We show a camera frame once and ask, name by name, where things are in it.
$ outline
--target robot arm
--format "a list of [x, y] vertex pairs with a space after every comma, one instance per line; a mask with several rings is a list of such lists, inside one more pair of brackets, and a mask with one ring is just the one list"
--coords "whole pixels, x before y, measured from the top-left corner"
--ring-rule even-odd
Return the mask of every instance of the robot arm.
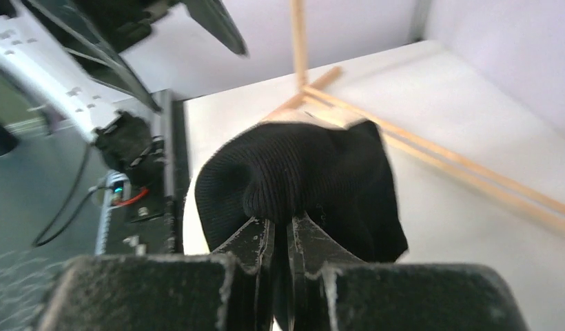
[[[115, 107], [93, 91], [94, 83], [82, 69], [46, 37], [33, 31], [29, 17], [0, 16], [0, 70], [71, 120], [83, 138], [93, 143], [94, 123], [106, 126], [113, 121]], [[95, 121], [94, 114], [102, 116]]]
[[[0, 70], [71, 120], [110, 168], [126, 174], [133, 185], [145, 184], [158, 170], [147, 157], [154, 153], [149, 125], [95, 93], [94, 81], [160, 112], [119, 53], [151, 35], [151, 24], [180, 2], [232, 52], [246, 54], [219, 1], [0, 0]], [[106, 74], [99, 77], [103, 70]], [[110, 76], [113, 82], [104, 78]]]

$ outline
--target wooden stick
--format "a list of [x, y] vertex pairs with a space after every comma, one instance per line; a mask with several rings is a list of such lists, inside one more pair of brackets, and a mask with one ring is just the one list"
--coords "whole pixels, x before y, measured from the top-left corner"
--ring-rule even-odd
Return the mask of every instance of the wooden stick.
[[[342, 74], [341, 67], [333, 67], [332, 69], [330, 69], [330, 71], [324, 73], [321, 77], [317, 78], [309, 86], [311, 86], [312, 88], [316, 88], [317, 90], [322, 90], [327, 86], [329, 86], [331, 83], [333, 83], [337, 78], [339, 78], [341, 74]], [[303, 97], [305, 97], [304, 92], [295, 94], [292, 98], [286, 100], [282, 105], [278, 106], [275, 110], [273, 110], [273, 112], [277, 112], [287, 108], [298, 108], [305, 102], [303, 100]]]
[[291, 0], [291, 24], [293, 28], [293, 52], [298, 91], [309, 83], [307, 78], [307, 33], [303, 0]]
[[373, 122], [376, 122], [383, 130], [387, 131], [387, 132], [391, 132], [392, 134], [394, 134], [397, 137], [402, 137], [403, 139], [406, 139], [407, 141], [410, 141], [411, 143], [416, 144], [417, 146], [420, 146], [422, 148], [426, 148], [427, 150], [438, 154], [442, 157], [444, 157], [445, 159], [448, 159], [449, 161], [455, 162], [460, 164], [461, 166], [464, 166], [467, 170], [470, 170], [480, 176], [483, 176], [485, 178], [487, 178], [490, 181], [493, 181], [494, 183], [507, 188], [508, 190], [512, 190], [516, 193], [519, 193], [525, 197], [528, 197], [529, 199], [532, 199], [533, 201], [536, 201], [544, 206], [546, 206], [549, 209], [552, 209], [556, 212], [559, 212], [561, 214], [565, 215], [565, 204], [561, 203], [559, 201], [556, 201], [540, 192], [537, 192], [531, 188], [528, 188], [524, 185], [522, 185], [521, 183], [518, 183], [510, 178], [504, 177], [492, 170], [489, 170], [487, 168], [485, 168], [482, 165], [476, 164], [475, 162], [463, 157], [462, 155], [459, 155], [455, 152], [452, 152], [450, 150], [447, 150], [446, 148], [437, 145], [436, 143], [427, 141], [419, 136], [416, 136], [410, 132], [407, 132], [406, 130], [399, 128], [398, 126], [393, 125], [392, 123], [389, 123], [388, 121], [384, 121], [382, 119], [377, 118], [376, 116], [374, 116], [373, 114], [370, 114], [364, 110], [361, 110], [360, 108], [357, 108], [355, 106], [352, 106], [350, 104], [348, 104], [347, 102], [344, 102], [342, 100], [339, 100], [338, 98], [335, 98], [325, 92], [321, 92], [320, 90], [317, 90], [315, 88], [312, 88], [310, 86], [305, 86], [303, 88], [303, 90], [315, 97], [318, 97], [324, 101], [326, 101], [327, 103], [333, 104], [335, 106], [338, 106], [340, 108], [344, 108], [346, 110], [350, 110], [353, 111], [355, 113], [361, 114], [362, 116], [367, 117], [368, 119], [372, 120]]
[[[333, 109], [331, 109], [326, 103], [312, 98], [312, 97], [305, 97], [305, 101], [307, 103], [311, 103], [315, 106], [324, 108], [329, 111], [329, 116], [325, 116], [324, 113], [321, 112], [313, 112], [311, 113], [312, 116], [315, 116], [323, 121], [327, 121], [337, 126], [342, 126], [341, 122], [335, 121], [333, 117]], [[557, 215], [549, 212], [534, 203], [530, 203], [521, 199], [519, 196], [511, 194], [504, 190], [503, 188], [492, 184], [490, 181], [486, 181], [481, 179], [477, 176], [470, 174], [467, 171], [464, 171], [460, 167], [456, 167], [451, 165], [450, 163], [444, 162], [443, 160], [437, 159], [436, 157], [430, 155], [427, 152], [419, 150], [413, 146], [410, 146], [408, 143], [405, 143], [397, 138], [392, 137], [390, 134], [386, 134], [385, 132], [382, 133], [382, 138], [386, 141], [390, 146], [397, 148], [407, 154], [416, 157], [417, 159], [428, 163], [432, 166], [435, 166], [451, 175], [456, 177], [459, 180], [462, 180], [476, 188], [479, 188], [481, 191], [491, 195], [492, 197], [496, 198], [497, 200], [503, 201], [514, 208], [522, 210], [529, 215], [539, 219], [546, 227], [553, 229], [554, 231], [558, 231], [560, 234], [565, 235], [565, 219], [558, 217]]]
[[305, 103], [310, 103], [311, 105], [318, 107], [316, 109], [305, 110], [307, 114], [317, 119], [326, 121], [327, 123], [333, 124], [334, 126], [337, 126], [339, 128], [345, 129], [351, 126], [352, 123], [366, 119], [362, 115], [356, 114], [355, 112], [344, 110], [335, 106], [330, 107], [323, 101], [310, 97], [309, 95], [305, 96]]

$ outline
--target screw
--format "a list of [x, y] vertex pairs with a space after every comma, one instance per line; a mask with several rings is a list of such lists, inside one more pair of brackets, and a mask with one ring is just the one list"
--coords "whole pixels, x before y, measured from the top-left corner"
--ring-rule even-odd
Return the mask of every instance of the screw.
[[140, 244], [136, 245], [136, 247], [134, 248], [134, 253], [138, 257], [146, 255], [147, 254], [147, 246], [144, 243], [140, 243]]
[[71, 89], [70, 91], [68, 91], [66, 94], [69, 97], [75, 97], [76, 95], [80, 94], [80, 92], [81, 92], [81, 88], [75, 87], [75, 88]]
[[130, 247], [136, 247], [140, 243], [140, 241], [141, 238], [139, 236], [130, 236], [122, 240], [124, 244], [129, 245]]
[[140, 217], [147, 216], [148, 214], [149, 214], [149, 208], [141, 207], [141, 208], [138, 209], [138, 215]]

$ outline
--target white surface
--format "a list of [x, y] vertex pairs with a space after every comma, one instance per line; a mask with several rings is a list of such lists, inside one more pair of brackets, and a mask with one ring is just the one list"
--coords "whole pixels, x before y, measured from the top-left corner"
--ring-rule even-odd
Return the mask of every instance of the white surface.
[[[332, 94], [565, 201], [565, 141], [437, 43], [340, 65], [346, 74]], [[294, 91], [286, 76], [188, 101], [194, 181], [221, 145]], [[532, 330], [565, 331], [565, 239], [439, 170], [388, 152], [410, 244], [402, 262], [489, 265], [510, 284]], [[193, 194], [183, 237], [186, 252], [207, 251]]]
[[565, 0], [433, 0], [425, 37], [565, 134]]

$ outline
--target black fabric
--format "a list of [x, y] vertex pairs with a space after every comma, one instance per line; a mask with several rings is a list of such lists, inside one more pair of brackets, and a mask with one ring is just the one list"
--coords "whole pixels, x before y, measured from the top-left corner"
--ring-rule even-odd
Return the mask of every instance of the black fabric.
[[280, 223], [305, 211], [364, 261], [394, 262], [408, 249], [391, 167], [370, 121], [348, 130], [255, 126], [203, 166], [195, 199], [210, 250], [250, 217]]

